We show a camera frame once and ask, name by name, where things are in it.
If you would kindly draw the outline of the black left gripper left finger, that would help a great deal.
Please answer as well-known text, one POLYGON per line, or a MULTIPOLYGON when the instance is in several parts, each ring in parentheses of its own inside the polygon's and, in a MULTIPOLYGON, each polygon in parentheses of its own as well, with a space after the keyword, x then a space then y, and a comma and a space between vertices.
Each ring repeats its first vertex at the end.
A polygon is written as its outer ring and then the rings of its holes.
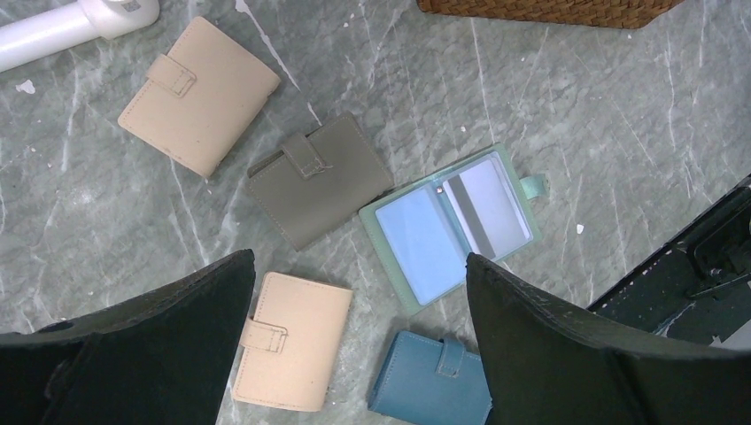
POLYGON ((1 336, 4 424, 213 424, 252 301, 254 253, 30 334, 1 336))

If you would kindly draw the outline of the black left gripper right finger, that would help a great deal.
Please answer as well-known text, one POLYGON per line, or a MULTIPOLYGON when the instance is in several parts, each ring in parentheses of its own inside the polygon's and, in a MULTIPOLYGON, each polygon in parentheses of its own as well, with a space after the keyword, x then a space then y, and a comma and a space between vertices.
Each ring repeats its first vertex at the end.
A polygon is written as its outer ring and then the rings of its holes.
POLYGON ((603 318, 469 254, 492 424, 747 424, 750 354, 603 318))

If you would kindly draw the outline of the green card holder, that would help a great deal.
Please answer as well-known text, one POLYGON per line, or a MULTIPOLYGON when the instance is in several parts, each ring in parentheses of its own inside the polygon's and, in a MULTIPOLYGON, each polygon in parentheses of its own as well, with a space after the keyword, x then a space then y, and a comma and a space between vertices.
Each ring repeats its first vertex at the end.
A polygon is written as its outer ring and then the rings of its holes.
POLYGON ((549 186, 543 174, 519 177, 499 143, 360 209, 362 224, 407 314, 420 312, 465 282, 466 260, 474 252, 461 231, 442 183, 458 170, 489 154, 498 156, 533 235, 531 242, 505 258, 491 259, 499 263, 540 239, 530 202, 546 195, 549 186))

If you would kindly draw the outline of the grey credit card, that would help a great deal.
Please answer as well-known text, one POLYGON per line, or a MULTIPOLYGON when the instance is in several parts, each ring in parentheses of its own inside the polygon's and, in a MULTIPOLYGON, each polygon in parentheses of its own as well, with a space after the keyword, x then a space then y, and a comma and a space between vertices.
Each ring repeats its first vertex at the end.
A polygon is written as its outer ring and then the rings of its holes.
POLYGON ((442 189, 470 250, 498 260, 533 239, 513 185, 495 154, 450 175, 442 189))

